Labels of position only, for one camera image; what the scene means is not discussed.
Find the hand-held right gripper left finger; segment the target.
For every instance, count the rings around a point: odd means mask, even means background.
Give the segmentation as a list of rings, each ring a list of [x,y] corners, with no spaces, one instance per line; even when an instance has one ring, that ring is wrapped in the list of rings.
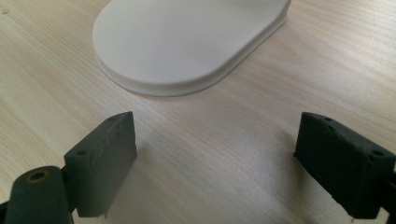
[[[13,183],[3,224],[74,224],[109,210],[137,157],[134,114],[112,116],[64,155],[64,167],[43,166]]]

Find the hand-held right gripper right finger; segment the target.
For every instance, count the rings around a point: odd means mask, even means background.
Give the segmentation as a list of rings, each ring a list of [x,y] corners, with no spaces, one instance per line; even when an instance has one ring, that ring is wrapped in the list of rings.
[[[328,117],[304,112],[294,157],[357,219],[396,224],[396,155]]]

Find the white oval lamp base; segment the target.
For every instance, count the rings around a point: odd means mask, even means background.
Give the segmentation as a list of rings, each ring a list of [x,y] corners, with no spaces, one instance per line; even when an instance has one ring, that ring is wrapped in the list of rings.
[[[150,96],[204,90],[284,24],[291,0],[111,0],[92,45],[101,70]]]

